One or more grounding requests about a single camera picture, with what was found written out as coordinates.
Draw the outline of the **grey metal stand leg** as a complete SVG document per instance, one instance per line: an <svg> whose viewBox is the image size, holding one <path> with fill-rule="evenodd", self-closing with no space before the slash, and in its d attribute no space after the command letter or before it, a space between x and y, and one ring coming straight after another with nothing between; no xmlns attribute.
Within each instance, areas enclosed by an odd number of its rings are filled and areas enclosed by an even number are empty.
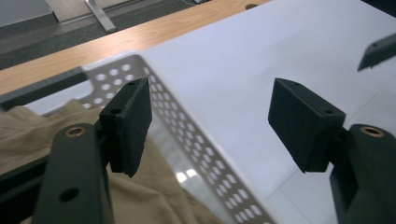
<svg viewBox="0 0 396 224"><path fill-rule="evenodd" d="M115 24L111 21L111 19L106 15L103 9L99 6L96 0L84 0L86 6L92 12L94 17L99 21L103 29L107 34L113 34L118 31Z"/></svg>

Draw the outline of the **wooden table edge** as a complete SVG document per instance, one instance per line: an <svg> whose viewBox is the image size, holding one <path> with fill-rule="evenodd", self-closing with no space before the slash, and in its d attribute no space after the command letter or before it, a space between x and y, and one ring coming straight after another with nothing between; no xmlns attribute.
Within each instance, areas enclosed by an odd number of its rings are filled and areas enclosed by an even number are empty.
<svg viewBox="0 0 396 224"><path fill-rule="evenodd" d="M127 49L151 48L269 1L211 0L112 35L0 70L0 95Z"/></svg>

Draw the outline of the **khaki pants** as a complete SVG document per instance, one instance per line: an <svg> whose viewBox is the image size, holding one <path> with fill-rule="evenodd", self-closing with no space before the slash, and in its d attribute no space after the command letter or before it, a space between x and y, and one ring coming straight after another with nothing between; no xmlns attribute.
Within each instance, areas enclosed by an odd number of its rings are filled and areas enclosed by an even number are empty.
<svg viewBox="0 0 396 224"><path fill-rule="evenodd" d="M48 155L58 131L75 123L93 124L100 112L76 100L48 117L24 106L0 112L0 175ZM110 173L109 185L116 224L223 224L179 185L151 139L138 173L132 178Z"/></svg>

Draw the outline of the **white perforated basket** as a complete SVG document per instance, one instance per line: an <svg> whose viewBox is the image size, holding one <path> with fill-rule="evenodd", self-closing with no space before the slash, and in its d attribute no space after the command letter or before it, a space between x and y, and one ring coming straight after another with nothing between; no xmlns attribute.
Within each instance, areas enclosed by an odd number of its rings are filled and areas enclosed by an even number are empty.
<svg viewBox="0 0 396 224"><path fill-rule="evenodd" d="M177 152L191 164L232 221L236 224L275 223L142 55L126 51L81 68L87 81L28 103L28 107L47 115L70 99L80 100L87 108L104 106L126 82L147 77L156 115L154 121L163 125L162 131L176 142Z"/></svg>

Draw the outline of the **dark bar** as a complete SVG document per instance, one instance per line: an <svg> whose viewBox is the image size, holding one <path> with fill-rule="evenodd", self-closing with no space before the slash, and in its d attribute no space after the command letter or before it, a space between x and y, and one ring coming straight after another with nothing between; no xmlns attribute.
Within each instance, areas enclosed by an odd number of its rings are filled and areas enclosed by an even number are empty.
<svg viewBox="0 0 396 224"><path fill-rule="evenodd" d="M0 95L0 112L8 111L18 105L27 105L87 80L88 78L81 67L40 80L34 84Z"/></svg>
<svg viewBox="0 0 396 224"><path fill-rule="evenodd" d="M20 224L35 211L48 157L0 175L0 224Z"/></svg>

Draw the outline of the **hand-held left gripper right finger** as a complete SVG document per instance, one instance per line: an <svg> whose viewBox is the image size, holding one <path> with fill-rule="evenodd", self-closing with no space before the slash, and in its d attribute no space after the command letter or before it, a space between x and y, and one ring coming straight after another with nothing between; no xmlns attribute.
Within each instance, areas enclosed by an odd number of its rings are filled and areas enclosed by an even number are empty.
<svg viewBox="0 0 396 224"><path fill-rule="evenodd" d="M346 114L303 84L276 78L268 121L305 172L324 172L331 140L341 132Z"/></svg>

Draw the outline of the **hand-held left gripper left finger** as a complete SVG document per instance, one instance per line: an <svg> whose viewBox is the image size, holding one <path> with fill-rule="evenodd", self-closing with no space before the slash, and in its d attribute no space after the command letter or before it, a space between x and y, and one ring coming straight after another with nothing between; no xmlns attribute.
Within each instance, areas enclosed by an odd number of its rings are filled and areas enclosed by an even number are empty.
<svg viewBox="0 0 396 224"><path fill-rule="evenodd" d="M100 113L114 173L136 174L152 121L149 80L125 84Z"/></svg>

